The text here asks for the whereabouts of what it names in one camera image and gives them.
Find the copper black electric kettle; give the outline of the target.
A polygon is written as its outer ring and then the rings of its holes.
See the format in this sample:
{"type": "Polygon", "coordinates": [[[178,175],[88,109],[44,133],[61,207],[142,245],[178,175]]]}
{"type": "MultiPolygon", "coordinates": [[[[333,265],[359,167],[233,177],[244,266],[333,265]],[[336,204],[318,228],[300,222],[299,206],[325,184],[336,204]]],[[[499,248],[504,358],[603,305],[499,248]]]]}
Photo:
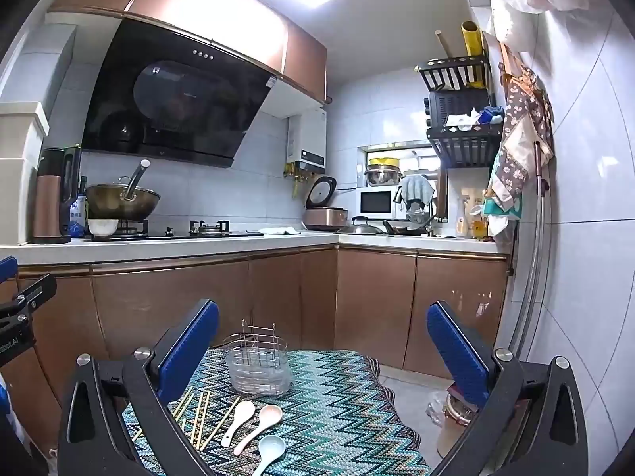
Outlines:
{"type": "Polygon", "coordinates": [[[62,244],[71,240],[70,207],[79,193],[81,157],[78,145],[42,150],[35,185],[33,243],[62,244]]]}

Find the steel pan lid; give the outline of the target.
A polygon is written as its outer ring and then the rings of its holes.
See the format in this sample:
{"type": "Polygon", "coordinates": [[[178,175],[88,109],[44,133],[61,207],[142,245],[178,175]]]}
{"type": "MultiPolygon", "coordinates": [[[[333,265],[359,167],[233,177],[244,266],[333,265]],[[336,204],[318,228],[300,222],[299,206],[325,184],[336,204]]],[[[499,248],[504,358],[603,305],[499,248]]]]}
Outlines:
{"type": "Polygon", "coordinates": [[[351,224],[339,229],[338,233],[347,235],[381,235],[383,231],[369,224],[366,216],[354,216],[351,219],[351,224]]]}

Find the bamboo chopstick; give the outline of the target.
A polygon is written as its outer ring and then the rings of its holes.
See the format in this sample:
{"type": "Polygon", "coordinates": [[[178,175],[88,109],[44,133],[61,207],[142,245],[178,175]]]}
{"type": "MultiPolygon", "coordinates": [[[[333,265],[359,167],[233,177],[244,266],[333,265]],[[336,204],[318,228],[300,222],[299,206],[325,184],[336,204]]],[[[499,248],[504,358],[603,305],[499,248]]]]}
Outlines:
{"type": "Polygon", "coordinates": [[[192,431],[190,431],[190,434],[189,434],[190,443],[193,446],[195,445],[196,435],[198,431],[198,422],[200,418],[202,405],[204,404],[204,393],[205,393],[204,391],[201,391],[199,393],[199,399],[198,399],[198,403],[197,403],[197,407],[195,411],[194,421],[192,422],[192,431]]]}
{"type": "Polygon", "coordinates": [[[201,405],[201,414],[198,420],[199,430],[198,430],[198,436],[196,441],[197,450],[200,450],[202,446],[202,437],[204,437],[204,428],[206,427],[207,412],[208,412],[210,397],[211,397],[211,391],[207,390],[206,393],[204,393],[204,400],[202,401],[202,405],[201,405]]]}
{"type": "Polygon", "coordinates": [[[183,414],[183,411],[185,411],[187,406],[189,406],[189,402],[192,400],[192,392],[193,391],[194,391],[194,387],[193,386],[189,386],[186,389],[183,397],[181,397],[181,400],[179,400],[177,402],[177,406],[174,408],[174,410],[172,412],[172,416],[174,417],[175,420],[179,420],[179,418],[183,414]]]}
{"type": "Polygon", "coordinates": [[[241,400],[241,395],[238,394],[237,397],[235,398],[235,400],[233,401],[233,404],[230,405],[230,407],[227,409],[226,413],[224,414],[224,416],[221,418],[221,420],[217,423],[217,425],[215,426],[215,428],[212,430],[211,434],[207,437],[207,439],[201,444],[201,448],[200,450],[203,451],[204,449],[207,448],[207,445],[210,444],[210,441],[213,440],[213,438],[215,437],[216,434],[219,433],[219,429],[222,428],[222,425],[224,424],[224,422],[227,420],[227,418],[229,417],[230,413],[233,411],[233,408],[235,408],[237,406],[237,404],[240,402],[241,400]]]}

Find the white water heater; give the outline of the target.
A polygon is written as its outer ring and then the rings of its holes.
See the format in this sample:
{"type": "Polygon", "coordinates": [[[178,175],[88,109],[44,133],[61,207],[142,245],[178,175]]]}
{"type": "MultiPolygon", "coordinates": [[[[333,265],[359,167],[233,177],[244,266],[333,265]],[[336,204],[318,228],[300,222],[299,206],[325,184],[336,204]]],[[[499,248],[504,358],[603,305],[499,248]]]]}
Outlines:
{"type": "Polygon", "coordinates": [[[287,123],[286,162],[303,170],[324,171],[326,128],[325,109],[310,109],[291,116],[287,123]]]}

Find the zigzag patterned table cloth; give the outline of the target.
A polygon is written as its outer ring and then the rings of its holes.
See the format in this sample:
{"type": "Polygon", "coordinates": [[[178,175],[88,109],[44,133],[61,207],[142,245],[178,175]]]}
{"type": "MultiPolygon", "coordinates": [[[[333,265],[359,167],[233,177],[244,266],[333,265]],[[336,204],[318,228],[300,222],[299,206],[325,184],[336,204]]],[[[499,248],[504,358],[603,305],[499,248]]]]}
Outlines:
{"type": "MultiPolygon", "coordinates": [[[[256,407],[277,405],[283,411],[270,432],[285,441],[286,450],[268,474],[431,474],[419,451],[419,434],[402,422],[394,392],[381,385],[376,359],[349,350],[296,350],[289,364],[289,391],[252,400],[256,407]]],[[[192,400],[177,423],[189,438],[199,393],[210,390],[204,442],[238,395],[221,349],[207,351],[180,397],[168,403],[171,413],[189,386],[192,400]]],[[[250,475],[260,463],[257,445],[249,444],[237,457],[221,446],[231,420],[233,412],[200,455],[216,474],[250,475]]]]}

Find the blue label bottle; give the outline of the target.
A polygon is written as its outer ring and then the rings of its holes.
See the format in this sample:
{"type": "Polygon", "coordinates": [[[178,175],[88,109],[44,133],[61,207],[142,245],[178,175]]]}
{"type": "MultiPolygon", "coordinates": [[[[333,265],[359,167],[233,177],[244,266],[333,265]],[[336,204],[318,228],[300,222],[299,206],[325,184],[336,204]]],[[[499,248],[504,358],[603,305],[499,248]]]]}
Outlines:
{"type": "Polygon", "coordinates": [[[69,234],[71,238],[84,238],[87,233],[88,202],[86,198],[87,177],[80,178],[77,198],[70,206],[69,234]]]}

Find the gas stove top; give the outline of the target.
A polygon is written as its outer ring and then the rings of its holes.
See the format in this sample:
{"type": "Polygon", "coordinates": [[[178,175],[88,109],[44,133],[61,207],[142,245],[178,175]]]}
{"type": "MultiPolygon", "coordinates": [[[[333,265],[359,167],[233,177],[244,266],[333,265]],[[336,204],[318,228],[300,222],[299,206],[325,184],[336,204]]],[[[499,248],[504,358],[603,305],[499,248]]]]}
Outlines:
{"type": "Polygon", "coordinates": [[[184,233],[172,227],[166,227],[164,232],[154,234],[148,227],[148,220],[130,221],[120,220],[113,234],[89,235],[94,242],[121,241],[159,241],[159,240],[211,240],[211,238],[260,238],[263,233],[258,231],[233,230],[229,220],[219,220],[215,224],[207,224],[204,220],[191,220],[184,233]]]}

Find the white bowl on counter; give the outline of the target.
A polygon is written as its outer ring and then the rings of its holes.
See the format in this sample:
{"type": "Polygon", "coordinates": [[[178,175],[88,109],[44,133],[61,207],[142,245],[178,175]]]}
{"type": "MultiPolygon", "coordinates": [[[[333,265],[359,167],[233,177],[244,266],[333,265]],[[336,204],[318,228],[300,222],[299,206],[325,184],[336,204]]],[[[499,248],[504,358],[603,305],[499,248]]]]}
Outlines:
{"type": "Polygon", "coordinates": [[[118,223],[118,219],[112,218],[89,218],[87,220],[90,234],[97,238],[112,236],[117,231],[118,223]]]}

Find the floral apron hanging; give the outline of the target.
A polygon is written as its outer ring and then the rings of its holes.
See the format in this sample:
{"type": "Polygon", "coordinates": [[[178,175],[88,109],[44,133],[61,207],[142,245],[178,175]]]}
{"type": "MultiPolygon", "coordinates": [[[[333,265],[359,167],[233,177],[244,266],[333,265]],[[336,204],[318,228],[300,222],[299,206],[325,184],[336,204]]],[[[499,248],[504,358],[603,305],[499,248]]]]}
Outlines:
{"type": "Polygon", "coordinates": [[[521,211],[529,181],[554,157],[553,112],[543,83],[506,44],[500,46],[500,80],[505,91],[502,139],[484,204],[487,215],[521,211]]]}

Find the yellow roll on rack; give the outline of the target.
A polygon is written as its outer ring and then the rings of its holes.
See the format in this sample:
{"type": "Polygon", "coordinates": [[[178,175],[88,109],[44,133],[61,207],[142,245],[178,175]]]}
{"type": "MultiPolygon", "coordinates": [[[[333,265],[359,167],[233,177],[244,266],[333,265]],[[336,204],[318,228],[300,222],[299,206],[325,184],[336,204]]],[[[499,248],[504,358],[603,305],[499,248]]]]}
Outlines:
{"type": "MultiPolygon", "coordinates": [[[[464,21],[461,25],[463,38],[466,47],[466,53],[471,57],[480,57],[483,55],[482,33],[478,25],[474,21],[464,21]]],[[[470,84],[473,88],[482,89],[485,87],[483,81],[483,68],[481,65],[473,66],[473,76],[475,79],[470,84]]]]}

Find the clear spray bottle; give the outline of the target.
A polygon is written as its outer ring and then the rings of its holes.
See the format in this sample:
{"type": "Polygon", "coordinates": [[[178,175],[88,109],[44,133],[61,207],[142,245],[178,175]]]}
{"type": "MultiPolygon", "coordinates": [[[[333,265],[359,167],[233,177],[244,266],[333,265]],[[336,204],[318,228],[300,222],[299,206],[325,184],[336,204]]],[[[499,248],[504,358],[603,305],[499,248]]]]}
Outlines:
{"type": "Polygon", "coordinates": [[[456,207],[455,233],[458,238],[467,238],[469,235],[469,220],[466,214],[466,205],[469,203],[469,195],[462,194],[456,207]]]}

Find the white appliance box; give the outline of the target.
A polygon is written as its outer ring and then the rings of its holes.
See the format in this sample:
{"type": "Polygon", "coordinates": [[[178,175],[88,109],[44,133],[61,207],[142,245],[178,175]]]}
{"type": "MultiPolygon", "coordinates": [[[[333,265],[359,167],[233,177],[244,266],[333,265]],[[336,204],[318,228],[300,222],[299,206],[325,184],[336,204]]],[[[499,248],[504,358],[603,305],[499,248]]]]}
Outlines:
{"type": "Polygon", "coordinates": [[[35,180],[42,144],[50,126],[41,102],[2,102],[0,123],[0,205],[2,246],[28,242],[35,180]]]}

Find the black wall dish rack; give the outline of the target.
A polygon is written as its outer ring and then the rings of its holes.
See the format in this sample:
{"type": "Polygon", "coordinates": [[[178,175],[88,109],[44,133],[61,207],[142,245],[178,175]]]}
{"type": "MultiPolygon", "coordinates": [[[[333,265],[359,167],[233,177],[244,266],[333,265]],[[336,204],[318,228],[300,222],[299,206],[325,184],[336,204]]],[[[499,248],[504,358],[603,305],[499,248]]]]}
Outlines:
{"type": "Polygon", "coordinates": [[[414,72],[428,90],[426,136],[441,164],[450,169],[491,168],[502,141],[502,126],[448,123],[452,116],[469,116],[496,106],[489,58],[436,58],[418,65],[414,72]]]}

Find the steel pot yellow lid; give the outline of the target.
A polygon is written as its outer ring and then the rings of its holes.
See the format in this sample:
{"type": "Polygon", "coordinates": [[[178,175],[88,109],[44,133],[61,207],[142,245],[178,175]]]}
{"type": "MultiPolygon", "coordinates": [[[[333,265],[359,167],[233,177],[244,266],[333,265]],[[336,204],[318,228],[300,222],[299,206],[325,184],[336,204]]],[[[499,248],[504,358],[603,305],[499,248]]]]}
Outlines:
{"type": "Polygon", "coordinates": [[[365,171],[368,186],[397,185],[402,179],[399,159],[392,157],[370,158],[365,171]]]}

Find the grey hanging towel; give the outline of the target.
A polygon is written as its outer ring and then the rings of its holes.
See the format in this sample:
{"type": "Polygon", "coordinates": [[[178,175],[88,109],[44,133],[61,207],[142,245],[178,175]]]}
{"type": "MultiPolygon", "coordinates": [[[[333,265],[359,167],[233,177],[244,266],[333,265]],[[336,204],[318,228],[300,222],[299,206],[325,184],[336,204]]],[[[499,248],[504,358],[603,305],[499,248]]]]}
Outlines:
{"type": "Polygon", "coordinates": [[[400,181],[400,186],[402,187],[402,201],[407,209],[414,201],[425,206],[431,204],[434,199],[435,189],[424,175],[408,175],[400,181]]]}

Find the white microwave oven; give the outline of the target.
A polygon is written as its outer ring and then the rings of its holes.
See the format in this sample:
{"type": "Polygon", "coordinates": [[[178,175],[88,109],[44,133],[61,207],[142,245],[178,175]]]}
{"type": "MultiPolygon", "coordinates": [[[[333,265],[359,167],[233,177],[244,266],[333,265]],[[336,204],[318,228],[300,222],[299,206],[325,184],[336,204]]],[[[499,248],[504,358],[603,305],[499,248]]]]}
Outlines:
{"type": "Polygon", "coordinates": [[[357,188],[356,213],[369,219],[405,219],[402,187],[399,185],[357,188]]]}

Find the black range hood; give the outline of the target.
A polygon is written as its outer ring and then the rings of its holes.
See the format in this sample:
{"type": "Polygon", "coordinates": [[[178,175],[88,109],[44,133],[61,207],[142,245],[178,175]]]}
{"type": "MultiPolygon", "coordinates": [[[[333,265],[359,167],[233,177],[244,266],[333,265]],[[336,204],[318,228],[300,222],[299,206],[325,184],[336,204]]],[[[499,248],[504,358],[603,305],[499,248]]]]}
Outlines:
{"type": "Polygon", "coordinates": [[[82,145],[228,168],[273,85],[252,62],[125,18],[92,91],[82,145]]]}

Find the white ceramic spoon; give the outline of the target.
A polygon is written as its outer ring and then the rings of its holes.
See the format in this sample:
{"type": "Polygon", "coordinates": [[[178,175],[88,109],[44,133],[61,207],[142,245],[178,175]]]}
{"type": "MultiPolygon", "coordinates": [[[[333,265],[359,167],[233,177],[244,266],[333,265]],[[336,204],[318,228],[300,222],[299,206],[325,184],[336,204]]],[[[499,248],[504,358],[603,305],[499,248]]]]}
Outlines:
{"type": "Polygon", "coordinates": [[[222,437],[221,446],[228,448],[233,441],[233,435],[236,434],[241,426],[249,422],[254,414],[255,404],[252,401],[240,401],[236,407],[233,408],[233,421],[222,437]]]}

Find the pink rice cooker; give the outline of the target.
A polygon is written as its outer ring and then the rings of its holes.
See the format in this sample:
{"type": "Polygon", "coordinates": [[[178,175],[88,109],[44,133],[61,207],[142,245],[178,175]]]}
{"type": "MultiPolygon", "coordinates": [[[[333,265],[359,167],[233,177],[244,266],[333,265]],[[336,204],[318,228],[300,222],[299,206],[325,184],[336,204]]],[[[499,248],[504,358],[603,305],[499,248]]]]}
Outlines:
{"type": "Polygon", "coordinates": [[[331,206],[337,181],[321,175],[312,185],[304,205],[302,225],[311,231],[338,231],[348,223],[348,211],[331,206]]]}

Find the wooden rolling pin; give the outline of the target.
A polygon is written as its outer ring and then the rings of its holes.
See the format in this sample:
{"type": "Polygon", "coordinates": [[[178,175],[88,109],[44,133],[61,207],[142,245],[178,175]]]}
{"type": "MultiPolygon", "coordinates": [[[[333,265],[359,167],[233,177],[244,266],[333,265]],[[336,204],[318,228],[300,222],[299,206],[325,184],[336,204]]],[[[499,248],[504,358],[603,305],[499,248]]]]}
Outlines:
{"type": "Polygon", "coordinates": [[[438,40],[438,42],[441,45],[441,47],[443,48],[443,51],[446,54],[446,58],[452,58],[453,57],[452,50],[450,48],[450,45],[449,45],[448,41],[443,36],[443,32],[441,30],[438,30],[438,29],[435,30],[435,37],[438,40]]]}

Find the light blue ceramic spoon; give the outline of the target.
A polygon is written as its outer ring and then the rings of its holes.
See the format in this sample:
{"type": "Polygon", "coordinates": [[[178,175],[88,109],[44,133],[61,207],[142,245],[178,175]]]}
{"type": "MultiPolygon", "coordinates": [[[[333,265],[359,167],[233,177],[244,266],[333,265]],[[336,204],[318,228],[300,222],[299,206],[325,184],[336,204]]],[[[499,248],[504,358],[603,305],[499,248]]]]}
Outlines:
{"type": "Polygon", "coordinates": [[[262,476],[272,463],[280,459],[286,450],[286,444],[278,435],[267,435],[258,443],[260,464],[252,473],[253,476],[262,476]]]}

